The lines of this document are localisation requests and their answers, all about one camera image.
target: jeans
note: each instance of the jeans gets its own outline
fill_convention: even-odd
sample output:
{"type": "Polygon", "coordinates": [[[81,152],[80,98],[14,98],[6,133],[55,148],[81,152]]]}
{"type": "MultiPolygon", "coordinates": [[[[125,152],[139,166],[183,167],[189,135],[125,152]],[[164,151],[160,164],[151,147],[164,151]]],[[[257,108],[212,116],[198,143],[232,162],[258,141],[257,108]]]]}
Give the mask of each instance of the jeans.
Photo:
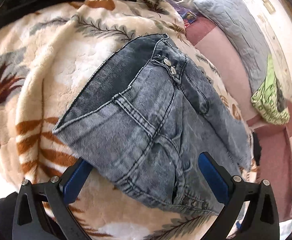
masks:
{"type": "Polygon", "coordinates": [[[186,215],[223,207],[198,168],[201,152],[231,175],[251,157],[244,125],[165,34],[110,56],[53,132],[125,194],[186,215]]]}

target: jeans waistband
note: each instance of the jeans waistband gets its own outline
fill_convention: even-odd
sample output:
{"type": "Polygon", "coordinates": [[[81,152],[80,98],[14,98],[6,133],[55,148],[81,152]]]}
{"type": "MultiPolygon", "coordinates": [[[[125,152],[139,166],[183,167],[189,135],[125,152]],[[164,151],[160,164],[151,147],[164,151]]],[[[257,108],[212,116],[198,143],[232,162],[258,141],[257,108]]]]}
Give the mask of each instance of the jeans waistband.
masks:
{"type": "Polygon", "coordinates": [[[141,36],[130,41],[105,60],[82,90],[82,92],[87,91],[85,88],[89,86],[89,91],[95,91],[94,96],[90,97],[89,108],[97,109],[110,101],[114,95],[124,91],[133,82],[139,71],[152,59],[169,59],[176,69],[176,75],[171,74],[170,67],[165,65],[163,60],[158,62],[167,67],[171,77],[180,83],[180,74],[186,64],[186,59],[181,60],[184,57],[176,54],[181,52],[179,49],[174,48],[174,43],[169,43],[169,40],[170,38],[167,34],[141,36]]]}

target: denim seam stitching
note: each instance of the denim seam stitching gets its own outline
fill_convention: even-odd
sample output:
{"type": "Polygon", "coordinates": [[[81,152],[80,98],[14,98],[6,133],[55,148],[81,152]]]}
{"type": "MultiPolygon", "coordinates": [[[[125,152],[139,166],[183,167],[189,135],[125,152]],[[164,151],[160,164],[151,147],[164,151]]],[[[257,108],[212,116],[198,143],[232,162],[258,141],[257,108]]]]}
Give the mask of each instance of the denim seam stitching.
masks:
{"type": "Polygon", "coordinates": [[[176,48],[173,48],[169,41],[163,41],[166,45],[168,45],[175,53],[177,53],[176,48]]]}
{"type": "Polygon", "coordinates": [[[168,107],[167,107],[167,109],[166,109],[166,111],[165,111],[165,114],[164,114],[164,116],[163,116],[163,119],[162,119],[161,122],[159,123],[159,126],[158,126],[158,128],[157,128],[157,130],[156,130],[156,132],[155,132],[155,134],[154,134],[154,136],[153,136],[153,138],[152,138],[152,140],[153,140],[154,137],[158,134],[159,130],[163,127],[163,125],[164,125],[164,123],[165,123],[165,120],[166,120],[166,118],[167,118],[167,116],[168,116],[168,112],[170,112],[170,110],[171,110],[172,103],[173,103],[173,101],[174,101],[174,99],[175,99],[175,97],[176,97],[175,89],[174,89],[173,91],[174,91],[173,96],[172,96],[172,98],[171,98],[171,100],[170,100],[170,102],[169,102],[169,104],[168,104],[168,107]]]}
{"type": "Polygon", "coordinates": [[[176,152],[178,152],[178,154],[179,154],[179,150],[177,149],[177,146],[169,137],[167,137],[166,135],[164,135],[162,133],[159,133],[158,137],[164,137],[167,141],[169,141],[173,145],[173,147],[175,148],[176,152]]]}
{"type": "MultiPolygon", "coordinates": [[[[167,109],[166,109],[166,112],[165,112],[165,114],[164,114],[163,119],[165,118],[165,115],[166,115],[166,113],[167,113],[167,110],[171,107],[171,104],[172,104],[172,101],[173,101],[174,98],[175,98],[175,90],[174,90],[174,94],[173,94],[173,96],[172,96],[172,98],[171,98],[171,101],[170,101],[170,103],[169,103],[169,105],[168,105],[168,107],[167,107],[167,109]]],[[[158,127],[157,130],[155,131],[153,137],[150,139],[150,141],[149,141],[147,147],[145,148],[144,152],[141,154],[141,156],[138,158],[138,160],[135,161],[135,163],[133,164],[132,168],[131,168],[131,169],[130,169],[125,175],[123,175],[121,178],[119,178],[117,181],[115,181],[115,183],[118,183],[119,181],[126,179],[128,176],[130,176],[130,174],[131,174],[132,172],[134,172],[134,171],[137,169],[139,163],[141,162],[142,158],[147,154],[146,152],[149,150],[151,143],[153,142],[155,136],[158,134],[158,131],[159,131],[159,129],[160,129],[162,126],[163,126],[163,120],[160,122],[159,127],[158,127]]]]}
{"type": "MultiPolygon", "coordinates": [[[[166,35],[165,38],[161,38],[159,41],[157,41],[155,47],[157,46],[158,42],[160,42],[162,39],[169,39],[169,36],[168,34],[159,34],[157,33],[158,35],[161,35],[161,36],[164,36],[166,35]]],[[[88,86],[88,84],[90,83],[90,81],[93,79],[93,77],[97,74],[97,72],[100,70],[100,68],[102,68],[106,63],[107,61],[114,55],[116,55],[120,50],[122,50],[123,48],[127,47],[128,44],[130,44],[131,42],[135,41],[136,39],[140,38],[140,37],[147,37],[147,36],[150,36],[150,35],[154,35],[154,34],[147,34],[147,35],[144,35],[144,36],[139,36],[139,37],[136,37],[135,39],[127,42],[123,47],[121,47],[120,49],[118,49],[117,51],[115,51],[114,53],[112,53],[109,57],[107,57],[107,59],[105,59],[105,61],[96,69],[96,71],[90,76],[90,78],[88,79],[88,81],[86,82],[86,84],[84,85],[84,87],[81,89],[81,91],[79,92],[79,94],[76,96],[76,98],[73,100],[73,102],[71,103],[70,107],[67,109],[67,111],[65,112],[65,114],[63,114],[63,116],[58,120],[57,124],[55,127],[57,127],[57,129],[61,128],[61,127],[64,127],[64,125],[67,124],[64,123],[63,125],[61,125],[61,127],[58,127],[58,125],[62,122],[62,120],[65,118],[65,116],[69,113],[70,109],[72,108],[72,106],[75,104],[75,102],[78,100],[78,98],[80,97],[80,95],[83,93],[83,91],[86,89],[86,87],[88,86]]]]}
{"type": "MultiPolygon", "coordinates": [[[[133,82],[137,79],[137,77],[139,76],[140,72],[146,67],[146,65],[150,62],[150,60],[152,60],[152,58],[153,58],[153,56],[154,56],[154,53],[155,53],[155,50],[156,50],[156,48],[157,48],[157,46],[158,46],[158,43],[159,43],[161,40],[164,40],[164,39],[169,39],[169,37],[161,38],[159,41],[156,42],[156,44],[155,44],[155,46],[154,46],[154,49],[153,49],[153,53],[152,53],[150,59],[149,59],[149,60],[145,63],[145,65],[139,70],[139,72],[138,72],[137,75],[134,77],[134,79],[129,83],[129,85],[127,86],[127,88],[126,88],[124,91],[122,91],[122,92],[120,92],[120,93],[118,93],[118,94],[122,95],[122,93],[127,92],[129,89],[131,89],[131,86],[132,86],[133,82]]],[[[86,84],[84,85],[84,87],[82,88],[82,90],[79,92],[78,96],[76,96],[76,98],[74,99],[74,101],[72,102],[72,104],[70,105],[70,107],[67,109],[67,111],[65,112],[65,114],[62,116],[62,118],[59,119],[59,121],[57,122],[57,124],[56,124],[55,127],[57,127],[57,126],[59,125],[59,123],[64,119],[64,116],[66,116],[66,114],[69,113],[69,111],[70,111],[70,109],[72,108],[73,104],[74,104],[74,103],[77,101],[77,99],[80,97],[80,95],[82,94],[82,92],[84,91],[84,89],[87,87],[88,83],[89,83],[89,82],[92,80],[92,78],[95,76],[95,74],[97,73],[97,71],[98,71],[102,66],[104,66],[104,65],[106,64],[107,60],[108,60],[110,57],[112,57],[113,55],[115,55],[116,53],[118,53],[121,49],[125,48],[130,42],[132,42],[132,41],[134,41],[134,40],[129,41],[127,44],[125,44],[125,45],[124,45],[123,47],[121,47],[119,50],[115,51],[112,55],[110,55],[110,56],[109,56],[109,57],[108,57],[108,58],[107,58],[107,59],[106,59],[106,60],[105,60],[100,66],[99,66],[99,68],[94,72],[94,74],[93,74],[93,75],[89,78],[89,80],[86,82],[86,84]]],[[[106,106],[107,104],[113,102],[114,97],[116,97],[118,94],[114,95],[114,96],[112,97],[111,100],[109,100],[108,102],[104,103],[103,105],[101,105],[101,106],[100,106],[99,108],[97,108],[96,110],[93,110],[93,111],[91,111],[91,112],[88,112],[88,113],[86,113],[86,114],[83,114],[83,115],[81,115],[81,116],[79,116],[79,117],[77,117],[77,118],[75,118],[75,119],[69,120],[68,122],[65,122],[64,124],[62,124],[60,127],[57,127],[56,129],[54,128],[54,132],[55,132],[55,133],[58,133],[60,130],[62,130],[62,129],[64,129],[64,128],[68,127],[69,125],[75,123],[76,121],[79,121],[79,120],[81,120],[81,119],[83,119],[83,118],[85,118],[85,117],[87,117],[87,116],[89,116],[89,115],[91,115],[91,114],[93,114],[93,113],[99,111],[102,107],[104,107],[104,106],[106,106]]]]}
{"type": "Polygon", "coordinates": [[[179,207],[179,208],[183,208],[183,209],[191,209],[193,211],[197,211],[197,210],[200,210],[200,211],[204,211],[204,212],[214,212],[216,213],[214,210],[211,210],[211,209],[202,209],[202,208],[195,208],[195,207],[192,207],[192,206],[186,206],[186,205],[182,205],[182,204],[171,204],[169,202],[166,202],[166,201],[162,201],[160,199],[157,199],[156,197],[154,197],[153,195],[149,195],[148,193],[144,192],[143,190],[141,190],[138,186],[136,186],[135,184],[133,184],[133,188],[132,190],[133,191],[138,191],[139,193],[142,193],[144,195],[146,195],[148,198],[152,199],[152,200],[155,200],[161,204],[164,204],[164,205],[168,205],[168,206],[175,206],[175,207],[179,207]]]}
{"type": "Polygon", "coordinates": [[[201,198],[198,198],[198,197],[192,196],[192,195],[189,194],[189,193],[185,193],[185,196],[188,196],[188,197],[190,197],[190,198],[192,198],[192,199],[195,199],[195,200],[198,200],[198,201],[200,201],[200,202],[207,202],[207,201],[205,201],[205,200],[203,200],[203,199],[201,199],[201,198]]]}
{"type": "MultiPolygon", "coordinates": [[[[179,150],[177,150],[176,145],[172,142],[172,140],[170,138],[168,138],[166,135],[162,134],[162,133],[159,134],[158,136],[164,137],[168,142],[170,142],[173,145],[173,147],[175,148],[175,150],[177,152],[178,160],[179,160],[180,163],[182,163],[180,152],[179,152],[179,150]]],[[[182,198],[181,198],[181,200],[179,202],[180,204],[181,204],[182,200],[184,199],[185,192],[186,192],[186,182],[185,182],[184,172],[182,172],[181,176],[184,179],[184,187],[183,187],[184,190],[183,190],[182,198]]]]}
{"type": "Polygon", "coordinates": [[[183,73],[184,73],[184,69],[185,69],[186,64],[187,64],[187,57],[186,57],[185,54],[184,54],[184,57],[185,57],[185,62],[184,62],[184,64],[183,64],[183,66],[182,66],[181,74],[180,74],[180,81],[181,81],[181,82],[182,82],[182,75],[183,75],[183,73]]]}
{"type": "Polygon", "coordinates": [[[118,97],[117,99],[115,99],[115,102],[117,104],[119,104],[121,106],[121,108],[123,108],[123,110],[131,117],[135,120],[135,122],[137,122],[141,127],[143,127],[146,132],[148,133],[149,137],[151,138],[152,135],[155,133],[156,129],[155,127],[150,124],[147,119],[132,105],[129,103],[129,101],[127,100],[126,97],[124,97],[123,95],[120,96],[124,102],[120,102],[120,98],[118,97]],[[142,119],[147,126],[149,126],[151,129],[154,130],[154,132],[152,132],[149,127],[147,127],[146,125],[142,124],[139,120],[142,119]]]}
{"type": "Polygon", "coordinates": [[[180,87],[179,90],[182,91],[183,95],[185,96],[185,99],[190,103],[190,101],[187,99],[186,93],[184,92],[184,90],[182,89],[182,87],[180,87]]]}
{"type": "Polygon", "coordinates": [[[207,114],[208,113],[208,111],[209,111],[209,103],[208,103],[208,100],[207,100],[207,98],[205,97],[205,95],[203,94],[203,92],[201,92],[199,89],[198,89],[198,87],[190,80],[190,78],[189,78],[189,76],[185,73],[185,76],[186,76],[186,78],[188,79],[188,81],[192,84],[192,86],[199,92],[199,93],[201,93],[201,95],[203,96],[203,98],[205,99],[205,101],[206,101],[206,104],[207,104],[207,110],[206,110],[206,112],[205,113],[203,113],[203,114],[207,114]]]}

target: fleece blanket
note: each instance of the fleece blanket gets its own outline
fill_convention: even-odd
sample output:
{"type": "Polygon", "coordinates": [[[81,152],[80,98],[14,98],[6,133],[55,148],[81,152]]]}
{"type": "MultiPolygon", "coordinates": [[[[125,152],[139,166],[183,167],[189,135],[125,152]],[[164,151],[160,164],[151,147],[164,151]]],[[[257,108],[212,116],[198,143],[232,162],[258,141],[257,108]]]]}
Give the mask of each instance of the fleece blanket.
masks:
{"type": "MultiPolygon", "coordinates": [[[[105,59],[151,33],[167,33],[207,75],[232,116],[243,121],[214,66],[185,38],[184,22],[169,3],[86,0],[54,5],[0,30],[0,173],[16,190],[23,178],[46,182],[76,162],[79,156],[52,134],[59,117],[105,59]]],[[[252,167],[251,172],[243,170],[248,181],[256,177],[253,159],[252,167]]],[[[44,207],[53,217],[49,205],[44,207]]],[[[92,238],[200,239],[215,219],[147,208],[95,169],[68,207],[92,238]]]]}

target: metal screw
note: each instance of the metal screw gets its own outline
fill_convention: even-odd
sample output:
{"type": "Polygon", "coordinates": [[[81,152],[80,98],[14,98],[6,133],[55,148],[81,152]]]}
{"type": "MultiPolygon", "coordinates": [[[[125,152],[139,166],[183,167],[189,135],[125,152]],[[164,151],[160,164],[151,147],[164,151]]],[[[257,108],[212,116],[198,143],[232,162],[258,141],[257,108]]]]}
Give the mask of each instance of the metal screw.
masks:
{"type": "Polygon", "coordinates": [[[236,182],[240,182],[242,180],[242,178],[240,176],[236,175],[236,176],[233,177],[233,180],[236,181],[236,182]]]}
{"type": "Polygon", "coordinates": [[[164,63],[169,67],[172,65],[172,62],[168,58],[164,58],[164,63]]]}
{"type": "Polygon", "coordinates": [[[196,205],[197,205],[197,201],[194,199],[194,200],[191,202],[191,206],[192,206],[192,207],[196,207],[196,205]]]}
{"type": "Polygon", "coordinates": [[[28,179],[23,179],[23,181],[21,182],[21,184],[23,186],[26,186],[28,184],[28,179]]]}
{"type": "Polygon", "coordinates": [[[174,66],[171,66],[170,67],[170,70],[171,70],[171,72],[172,72],[173,75],[176,75],[177,74],[176,68],[174,68],[174,66]]]}
{"type": "Polygon", "coordinates": [[[53,176],[53,177],[50,179],[50,181],[51,181],[52,183],[55,183],[55,182],[59,181],[59,177],[58,177],[58,176],[53,176]]]}
{"type": "Polygon", "coordinates": [[[265,186],[269,186],[270,182],[269,182],[267,179],[264,179],[264,180],[263,180],[263,184],[264,184],[265,186]]]}

